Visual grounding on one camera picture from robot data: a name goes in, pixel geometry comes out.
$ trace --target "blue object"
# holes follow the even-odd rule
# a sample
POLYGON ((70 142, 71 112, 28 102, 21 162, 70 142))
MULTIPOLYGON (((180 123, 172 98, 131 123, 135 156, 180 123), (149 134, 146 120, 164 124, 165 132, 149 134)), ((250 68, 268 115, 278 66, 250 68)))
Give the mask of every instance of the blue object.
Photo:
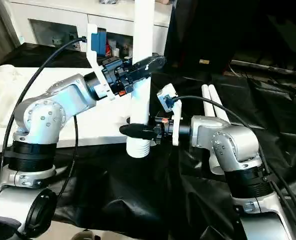
POLYGON ((98 56, 106 55, 107 31, 98 28, 98 33, 91 34, 91 50, 96 51, 98 56))

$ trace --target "cabinet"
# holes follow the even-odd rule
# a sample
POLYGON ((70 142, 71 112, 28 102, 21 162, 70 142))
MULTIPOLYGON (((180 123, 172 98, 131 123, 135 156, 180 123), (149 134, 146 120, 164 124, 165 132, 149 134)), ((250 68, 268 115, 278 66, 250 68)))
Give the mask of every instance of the cabinet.
MULTIPOLYGON (((38 40, 46 35, 48 35, 51 41, 52 38, 57 41, 62 36, 62 33, 58 33, 58 36, 55 34, 51 35, 48 26, 44 25, 42 27, 41 22, 70 26, 71 28, 75 28, 75 32, 79 37, 87 35, 88 15, 85 13, 19 3, 11 3, 10 6, 16 20, 17 28, 21 32, 21 35, 18 36, 21 42, 42 44, 38 40)), ((80 50, 86 52, 86 43, 81 42, 79 44, 80 50)))
MULTIPOLYGON (((21 43, 60 46, 87 35, 87 23, 108 33, 133 37, 134 1, 99 4, 99 0, 10 0, 21 43)), ((172 6, 156 3, 153 51, 164 53, 172 6)), ((86 43, 73 46, 85 52, 86 43)))

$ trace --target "black fabric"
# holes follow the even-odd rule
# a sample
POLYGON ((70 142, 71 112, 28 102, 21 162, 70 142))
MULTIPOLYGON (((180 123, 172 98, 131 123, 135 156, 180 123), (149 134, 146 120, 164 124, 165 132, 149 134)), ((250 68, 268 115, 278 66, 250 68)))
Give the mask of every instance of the black fabric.
MULTIPOLYGON (((27 44, 6 63, 36 67, 50 51, 27 44)), ((62 53, 51 66, 72 67, 72 56, 76 67, 87 66, 85 55, 73 51, 62 53)), ((151 115, 163 113, 156 93, 169 82, 180 96, 201 96, 202 84, 213 83, 223 105, 254 127, 267 160, 296 194, 296 88, 236 77, 158 73, 152 77, 151 115)), ((183 100, 182 108, 185 119, 203 114, 201 102, 183 100)), ((72 154, 72 148, 57 149, 56 167, 66 165, 72 154)), ((186 142, 180 147, 166 143, 135 159, 126 154, 125 144, 113 144, 80 147, 78 156, 55 220, 145 240, 166 240, 168 235, 173 240, 234 239, 237 216, 230 191, 224 177, 209 171, 206 150, 190 149, 186 142)), ((55 177, 50 188, 58 193, 65 177, 55 177)))

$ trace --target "white cylinder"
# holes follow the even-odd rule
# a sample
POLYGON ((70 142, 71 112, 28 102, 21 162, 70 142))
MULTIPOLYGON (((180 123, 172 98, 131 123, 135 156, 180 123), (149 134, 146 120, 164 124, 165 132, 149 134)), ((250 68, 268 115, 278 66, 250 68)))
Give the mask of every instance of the white cylinder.
POLYGON ((120 49, 118 49, 118 48, 113 48, 113 49, 112 49, 112 56, 114 56, 114 57, 119 57, 119 55, 120 55, 120 49))
MULTIPOLYGON (((211 100, 208 85, 207 84, 202 85, 201 89, 202 89, 202 96, 206 99, 211 100)), ((209 116, 209 117, 215 116, 212 104, 204 101, 203 108, 204 108, 205 116, 209 116)))
MULTIPOLYGON (((209 85, 209 92, 210 92, 210 96, 211 96, 211 100, 213 100, 214 102, 222 105, 221 100, 219 98, 219 95, 217 93, 216 88, 214 87, 214 85, 209 85)), ((218 108, 217 106, 214 106, 214 110, 216 112, 216 115, 218 118, 227 121, 228 123, 230 122, 227 113, 222 110, 221 108, 218 108)))
POLYGON ((223 172, 222 168, 220 167, 220 164, 218 162, 218 159, 217 159, 216 154, 214 153, 214 151, 210 152, 209 167, 210 167, 210 171, 213 174, 224 175, 224 172, 223 172))
MULTIPOLYGON (((152 56, 154 0, 135 0, 133 63, 152 56)), ((149 119, 151 79, 134 84, 130 123, 147 124, 149 119)), ((150 141, 127 137, 127 153, 133 158, 149 154, 150 141)))

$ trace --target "floor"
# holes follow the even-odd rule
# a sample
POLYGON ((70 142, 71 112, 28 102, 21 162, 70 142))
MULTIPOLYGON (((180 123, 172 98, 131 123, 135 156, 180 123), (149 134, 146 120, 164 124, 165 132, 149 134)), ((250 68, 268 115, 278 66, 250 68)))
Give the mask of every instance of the floor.
MULTIPOLYGON (((53 221, 48 231, 36 238, 36 240, 71 240, 75 234, 83 230, 84 228, 53 221)), ((92 232, 100 236, 101 240, 135 240, 110 231, 93 230, 92 232)))

